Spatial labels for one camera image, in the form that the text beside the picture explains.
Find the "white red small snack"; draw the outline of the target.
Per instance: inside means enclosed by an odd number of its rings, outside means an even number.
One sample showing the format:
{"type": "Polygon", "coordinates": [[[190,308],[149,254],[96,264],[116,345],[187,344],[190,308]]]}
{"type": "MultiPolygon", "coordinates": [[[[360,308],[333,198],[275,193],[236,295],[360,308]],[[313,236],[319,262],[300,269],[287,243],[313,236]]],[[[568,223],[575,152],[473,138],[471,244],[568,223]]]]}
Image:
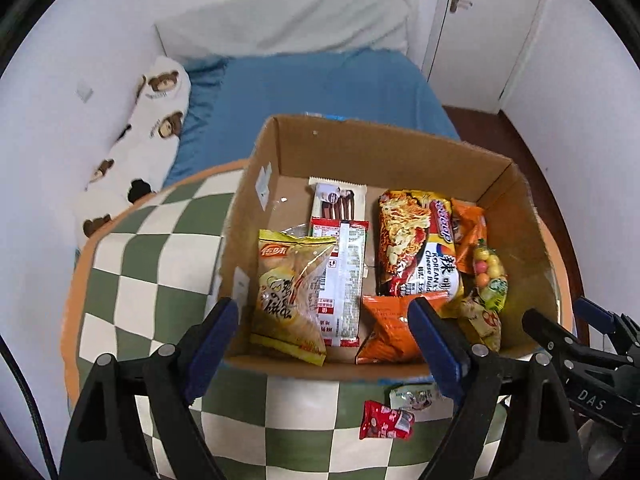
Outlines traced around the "white red small snack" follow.
{"type": "Polygon", "coordinates": [[[393,388],[388,397],[394,410],[420,412],[432,406],[442,395],[435,384],[428,382],[393,388]]]}

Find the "green checkered mat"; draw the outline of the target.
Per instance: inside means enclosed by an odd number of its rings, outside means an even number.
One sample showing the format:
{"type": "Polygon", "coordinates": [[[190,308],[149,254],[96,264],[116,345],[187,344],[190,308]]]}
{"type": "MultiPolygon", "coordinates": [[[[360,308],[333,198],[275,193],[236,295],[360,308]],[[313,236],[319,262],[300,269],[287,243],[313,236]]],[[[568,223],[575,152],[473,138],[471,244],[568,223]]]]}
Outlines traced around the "green checkered mat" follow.
{"type": "MultiPolygon", "coordinates": [[[[61,341],[71,399],[101,354],[143,358],[204,318],[242,170],[234,164],[168,188],[85,244],[61,341]]],[[[230,479],[414,479],[442,440],[452,404],[437,399],[420,412],[408,440],[360,439],[363,404],[384,402],[390,388],[356,372],[336,382],[224,364],[191,413],[230,479]]]]}

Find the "white closet door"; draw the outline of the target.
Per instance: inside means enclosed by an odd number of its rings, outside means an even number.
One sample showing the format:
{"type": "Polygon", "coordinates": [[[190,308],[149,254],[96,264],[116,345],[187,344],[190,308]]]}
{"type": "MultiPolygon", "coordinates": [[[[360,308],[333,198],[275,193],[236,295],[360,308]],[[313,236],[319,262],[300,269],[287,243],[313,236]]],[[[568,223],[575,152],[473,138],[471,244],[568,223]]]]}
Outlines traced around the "white closet door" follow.
{"type": "Polygon", "coordinates": [[[428,82],[446,105],[495,113],[540,0],[446,0],[428,82]]]}

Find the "orange snack packet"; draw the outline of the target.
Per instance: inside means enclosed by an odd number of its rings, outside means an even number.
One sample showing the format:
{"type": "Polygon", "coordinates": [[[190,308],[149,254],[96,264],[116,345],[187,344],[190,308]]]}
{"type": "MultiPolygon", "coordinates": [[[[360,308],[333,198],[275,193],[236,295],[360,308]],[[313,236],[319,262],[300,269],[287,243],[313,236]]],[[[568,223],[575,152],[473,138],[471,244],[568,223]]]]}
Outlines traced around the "orange snack packet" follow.
{"type": "Polygon", "coordinates": [[[473,252],[479,240],[487,240],[485,211],[476,203],[451,200],[456,263],[460,272],[473,274],[473,252]]]}

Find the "white blanket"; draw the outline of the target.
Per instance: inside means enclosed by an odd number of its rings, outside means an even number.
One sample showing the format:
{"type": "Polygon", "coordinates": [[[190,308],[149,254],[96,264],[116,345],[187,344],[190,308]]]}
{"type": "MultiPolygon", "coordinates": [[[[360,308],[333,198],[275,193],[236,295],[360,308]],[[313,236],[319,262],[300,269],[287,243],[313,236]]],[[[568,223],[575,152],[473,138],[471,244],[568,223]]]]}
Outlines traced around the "white blanket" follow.
{"type": "Polygon", "coordinates": [[[165,53],[267,56],[370,48],[409,52],[418,0],[224,0],[155,24],[165,53]]]}

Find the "red small candy packet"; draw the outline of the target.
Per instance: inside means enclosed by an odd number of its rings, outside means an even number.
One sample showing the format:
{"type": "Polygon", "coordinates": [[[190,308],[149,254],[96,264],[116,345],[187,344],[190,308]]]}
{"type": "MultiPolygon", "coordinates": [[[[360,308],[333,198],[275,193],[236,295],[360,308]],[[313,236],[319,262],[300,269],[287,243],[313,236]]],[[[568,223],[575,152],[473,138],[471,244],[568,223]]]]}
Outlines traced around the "red small candy packet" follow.
{"type": "Polygon", "coordinates": [[[359,439],[408,440],[413,432],[413,414],[367,400],[363,404],[359,439]]]}

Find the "blue bed sheet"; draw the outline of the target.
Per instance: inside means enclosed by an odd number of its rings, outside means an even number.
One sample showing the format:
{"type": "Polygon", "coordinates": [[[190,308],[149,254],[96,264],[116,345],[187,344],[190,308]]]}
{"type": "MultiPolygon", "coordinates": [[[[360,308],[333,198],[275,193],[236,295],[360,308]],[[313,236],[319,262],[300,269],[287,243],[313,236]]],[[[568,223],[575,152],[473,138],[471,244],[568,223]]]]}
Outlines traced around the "blue bed sheet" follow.
{"type": "Polygon", "coordinates": [[[247,158],[273,115],[356,119],[457,139],[420,70],[394,50],[210,56],[186,63],[191,93],[172,185],[247,158]]]}

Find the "yellow panda snack packet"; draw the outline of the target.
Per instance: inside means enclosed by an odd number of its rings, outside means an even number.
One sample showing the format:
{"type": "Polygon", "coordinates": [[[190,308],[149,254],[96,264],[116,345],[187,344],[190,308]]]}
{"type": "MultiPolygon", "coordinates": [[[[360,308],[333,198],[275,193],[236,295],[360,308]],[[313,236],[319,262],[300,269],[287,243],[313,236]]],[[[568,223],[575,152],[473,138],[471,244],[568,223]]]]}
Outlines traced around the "yellow panda snack packet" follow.
{"type": "Polygon", "coordinates": [[[460,314],[470,322],[483,341],[492,352],[498,353],[501,347],[501,321],[497,312],[487,309],[480,302],[480,297],[469,294],[460,302],[460,314]]]}

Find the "white Franzzi biscuit packet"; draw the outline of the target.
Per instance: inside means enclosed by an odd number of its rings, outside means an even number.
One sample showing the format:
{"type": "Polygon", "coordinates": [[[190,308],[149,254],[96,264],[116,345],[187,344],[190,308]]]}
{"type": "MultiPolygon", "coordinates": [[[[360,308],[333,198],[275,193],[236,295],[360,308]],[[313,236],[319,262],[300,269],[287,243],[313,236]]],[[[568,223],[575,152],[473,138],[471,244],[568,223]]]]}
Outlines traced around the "white Franzzi biscuit packet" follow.
{"type": "Polygon", "coordinates": [[[314,191],[312,218],[366,220],[367,187],[364,184],[310,177],[308,185],[314,191]]]}

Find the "green candy ball packet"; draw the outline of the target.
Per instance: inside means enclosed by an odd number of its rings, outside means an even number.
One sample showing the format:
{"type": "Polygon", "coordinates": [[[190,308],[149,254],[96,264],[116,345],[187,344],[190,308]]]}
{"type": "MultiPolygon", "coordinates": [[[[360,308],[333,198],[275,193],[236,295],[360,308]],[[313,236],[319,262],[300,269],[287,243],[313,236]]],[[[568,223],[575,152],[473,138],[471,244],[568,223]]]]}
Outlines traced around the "green candy ball packet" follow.
{"type": "Polygon", "coordinates": [[[473,269],[477,296],[482,305],[500,313],[506,305],[508,274],[497,253],[480,238],[473,250],[473,269]]]}

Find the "bear print pillow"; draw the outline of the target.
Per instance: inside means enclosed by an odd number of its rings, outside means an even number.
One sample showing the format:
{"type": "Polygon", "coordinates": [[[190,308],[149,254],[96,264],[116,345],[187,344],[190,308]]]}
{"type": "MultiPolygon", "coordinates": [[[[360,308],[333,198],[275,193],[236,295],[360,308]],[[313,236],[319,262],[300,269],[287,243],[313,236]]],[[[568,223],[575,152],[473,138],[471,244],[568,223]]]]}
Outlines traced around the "bear print pillow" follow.
{"type": "Polygon", "coordinates": [[[124,130],[74,205],[79,248],[141,197],[162,189],[177,155],[190,92],[186,70],[166,56],[142,75],[124,130]]]}

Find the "orange chip packet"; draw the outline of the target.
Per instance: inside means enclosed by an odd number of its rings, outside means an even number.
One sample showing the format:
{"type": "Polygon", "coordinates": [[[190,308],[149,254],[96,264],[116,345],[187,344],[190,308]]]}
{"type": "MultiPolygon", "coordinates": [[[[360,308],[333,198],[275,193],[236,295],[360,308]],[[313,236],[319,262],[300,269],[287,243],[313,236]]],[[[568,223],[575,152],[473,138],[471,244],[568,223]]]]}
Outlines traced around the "orange chip packet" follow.
{"type": "Polygon", "coordinates": [[[446,292],[361,298],[363,307],[374,317],[374,326],[356,355],[358,365],[423,362],[408,324],[409,304],[420,298],[426,299],[436,312],[449,302],[446,292]]]}

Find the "yellow Sedaap noodle packet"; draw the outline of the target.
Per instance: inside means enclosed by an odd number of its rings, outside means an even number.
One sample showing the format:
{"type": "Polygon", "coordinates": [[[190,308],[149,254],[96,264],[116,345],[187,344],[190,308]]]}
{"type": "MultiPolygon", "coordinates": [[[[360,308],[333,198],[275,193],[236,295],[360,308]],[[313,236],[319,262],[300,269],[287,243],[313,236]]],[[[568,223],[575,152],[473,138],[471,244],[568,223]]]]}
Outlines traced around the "yellow Sedaap noodle packet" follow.
{"type": "Polygon", "coordinates": [[[434,192],[388,190],[378,198],[378,220],[381,295],[462,295],[450,200],[434,192]]]}

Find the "yellow bread snack packet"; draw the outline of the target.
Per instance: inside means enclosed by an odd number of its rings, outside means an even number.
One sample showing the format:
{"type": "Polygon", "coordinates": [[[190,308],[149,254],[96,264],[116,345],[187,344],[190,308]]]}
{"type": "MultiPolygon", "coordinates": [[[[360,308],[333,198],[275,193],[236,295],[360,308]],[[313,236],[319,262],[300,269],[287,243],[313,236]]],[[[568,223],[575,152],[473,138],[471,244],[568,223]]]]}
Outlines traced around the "yellow bread snack packet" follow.
{"type": "Polygon", "coordinates": [[[261,230],[250,343],[321,366],[326,360],[318,297],[337,239],[261,230]]]}

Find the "brown cardboard box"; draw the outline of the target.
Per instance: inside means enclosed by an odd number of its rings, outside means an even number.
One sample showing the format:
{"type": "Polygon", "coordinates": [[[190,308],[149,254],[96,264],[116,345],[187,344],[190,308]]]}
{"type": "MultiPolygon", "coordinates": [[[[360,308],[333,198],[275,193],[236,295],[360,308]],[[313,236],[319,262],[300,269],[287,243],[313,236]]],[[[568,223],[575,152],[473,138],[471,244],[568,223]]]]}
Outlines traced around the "brown cardboard box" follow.
{"type": "Polygon", "coordinates": [[[242,321],[226,354],[228,365],[267,375],[337,382],[423,382],[427,365],[358,365],[356,351],[331,348],[315,366],[250,344],[250,317],[258,289],[260,230],[282,231],[309,220],[311,177],[367,185],[370,223],[367,264],[375,266],[378,196],[387,190],[433,191],[477,203],[486,214],[488,242],[509,275],[501,352],[532,353],[536,342],[522,329],[523,313],[535,308],[558,317],[552,266],[538,226],[529,186],[510,158],[444,136],[370,122],[279,115],[259,133],[232,200],[219,275],[222,296],[247,283],[242,321]]]}

